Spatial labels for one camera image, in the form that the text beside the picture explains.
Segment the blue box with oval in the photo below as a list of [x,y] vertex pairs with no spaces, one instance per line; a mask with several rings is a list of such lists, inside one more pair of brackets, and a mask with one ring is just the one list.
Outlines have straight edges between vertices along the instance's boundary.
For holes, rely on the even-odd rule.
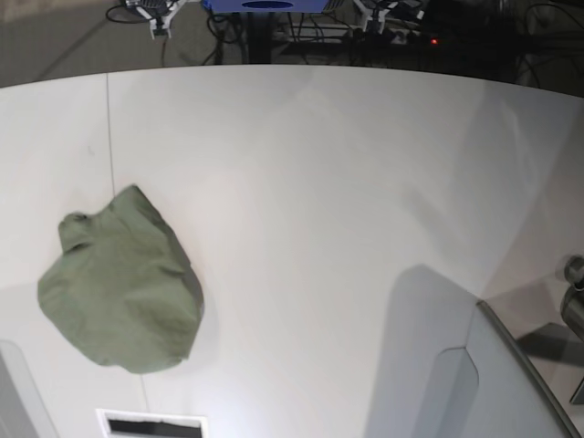
[[320,13],[327,0],[210,0],[202,4],[210,6],[215,13],[243,12],[298,12]]

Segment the white label with black strip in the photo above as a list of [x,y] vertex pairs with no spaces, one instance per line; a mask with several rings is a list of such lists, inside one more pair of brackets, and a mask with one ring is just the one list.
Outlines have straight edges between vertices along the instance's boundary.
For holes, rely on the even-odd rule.
[[104,437],[209,437],[208,421],[203,416],[127,412],[97,409]]

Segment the black power strip red light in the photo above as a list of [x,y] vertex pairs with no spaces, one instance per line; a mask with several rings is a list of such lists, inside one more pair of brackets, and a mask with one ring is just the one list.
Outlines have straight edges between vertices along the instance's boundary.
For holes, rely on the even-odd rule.
[[375,47],[438,47],[442,44],[441,39],[437,36],[424,34],[417,30],[406,28],[384,28],[381,32],[355,29],[352,33],[352,37],[356,42],[373,45]]

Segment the olive green t-shirt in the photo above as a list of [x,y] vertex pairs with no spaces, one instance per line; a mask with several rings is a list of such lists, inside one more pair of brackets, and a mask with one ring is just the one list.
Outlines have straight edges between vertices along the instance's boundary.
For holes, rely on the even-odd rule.
[[135,184],[95,214],[58,226],[61,255],[39,279],[37,301],[88,360],[148,374],[190,356],[204,298],[175,232]]

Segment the grey metal stand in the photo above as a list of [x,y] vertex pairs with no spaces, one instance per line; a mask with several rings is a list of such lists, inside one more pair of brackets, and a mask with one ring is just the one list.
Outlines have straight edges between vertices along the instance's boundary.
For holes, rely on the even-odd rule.
[[560,304],[561,324],[549,322],[515,339],[486,301],[480,301],[478,308],[506,344],[563,434],[566,437],[580,437],[582,434],[529,359],[533,356],[556,363],[583,366],[583,256],[573,255],[568,258],[562,276],[568,283],[568,289]]

